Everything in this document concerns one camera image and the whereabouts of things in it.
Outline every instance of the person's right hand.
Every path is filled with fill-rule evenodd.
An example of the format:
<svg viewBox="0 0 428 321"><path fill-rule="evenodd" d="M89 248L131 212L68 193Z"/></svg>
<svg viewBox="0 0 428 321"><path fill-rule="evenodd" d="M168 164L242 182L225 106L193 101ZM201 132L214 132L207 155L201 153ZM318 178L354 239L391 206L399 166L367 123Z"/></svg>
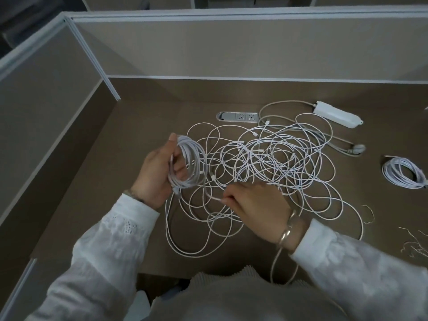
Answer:
<svg viewBox="0 0 428 321"><path fill-rule="evenodd" d="M272 243L279 242L292 213L278 188L266 183L231 183L225 189L221 202L230 207L256 235ZM293 221L292 227L284 243L289 251L297 248L307 230L306 223L300 218Z"/></svg>

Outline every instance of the white sleeve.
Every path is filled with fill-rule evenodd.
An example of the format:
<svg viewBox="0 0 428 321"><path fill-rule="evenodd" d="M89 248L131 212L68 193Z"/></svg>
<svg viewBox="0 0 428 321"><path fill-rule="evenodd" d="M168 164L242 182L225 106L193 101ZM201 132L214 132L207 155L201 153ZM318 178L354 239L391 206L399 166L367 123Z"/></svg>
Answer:
<svg viewBox="0 0 428 321"><path fill-rule="evenodd" d="M122 195L74 245L72 265L26 320L122 320L159 213Z"/></svg>
<svg viewBox="0 0 428 321"><path fill-rule="evenodd" d="M336 233L315 219L291 258L358 321L428 320L426 268Z"/></svg>

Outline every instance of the person's left hand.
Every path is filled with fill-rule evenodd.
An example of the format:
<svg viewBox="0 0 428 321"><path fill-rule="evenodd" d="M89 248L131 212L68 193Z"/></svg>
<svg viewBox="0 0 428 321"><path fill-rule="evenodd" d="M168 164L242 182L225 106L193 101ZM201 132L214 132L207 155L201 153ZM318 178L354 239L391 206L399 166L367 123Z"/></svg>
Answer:
<svg viewBox="0 0 428 321"><path fill-rule="evenodd" d="M177 178L187 179L186 162L177 146L177 135L171 133L164 146L150 152L142 164L140 174L131 193L152 209L158 209L171 194L168 182L169 160L174 156L174 172Z"/></svg>

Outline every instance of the hand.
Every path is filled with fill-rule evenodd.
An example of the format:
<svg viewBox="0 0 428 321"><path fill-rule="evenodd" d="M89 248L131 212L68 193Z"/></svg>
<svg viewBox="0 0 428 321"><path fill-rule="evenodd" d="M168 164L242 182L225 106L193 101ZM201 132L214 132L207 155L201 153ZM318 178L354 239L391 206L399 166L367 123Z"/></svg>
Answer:
<svg viewBox="0 0 428 321"><path fill-rule="evenodd" d="M177 178L187 179L186 162L177 146L177 135L171 133L164 146L150 152L142 164L140 174L131 187L132 194L152 209L158 209L171 194L168 182L169 161L173 155Z"/></svg>
<svg viewBox="0 0 428 321"><path fill-rule="evenodd" d="M272 243L280 241L292 213L278 188L265 183L231 183L225 189L221 202L230 207L256 235ZM306 223L296 218L284 247L294 251L306 231Z"/></svg>

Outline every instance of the metal outlet plate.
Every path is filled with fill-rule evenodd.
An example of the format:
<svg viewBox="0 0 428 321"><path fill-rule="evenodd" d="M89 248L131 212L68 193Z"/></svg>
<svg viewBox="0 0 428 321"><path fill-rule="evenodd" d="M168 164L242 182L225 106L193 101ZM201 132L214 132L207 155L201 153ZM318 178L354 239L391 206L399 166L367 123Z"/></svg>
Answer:
<svg viewBox="0 0 428 321"><path fill-rule="evenodd" d="M217 114L217 119L219 121L233 121L235 123L257 123L259 121L259 114L224 111Z"/></svg>

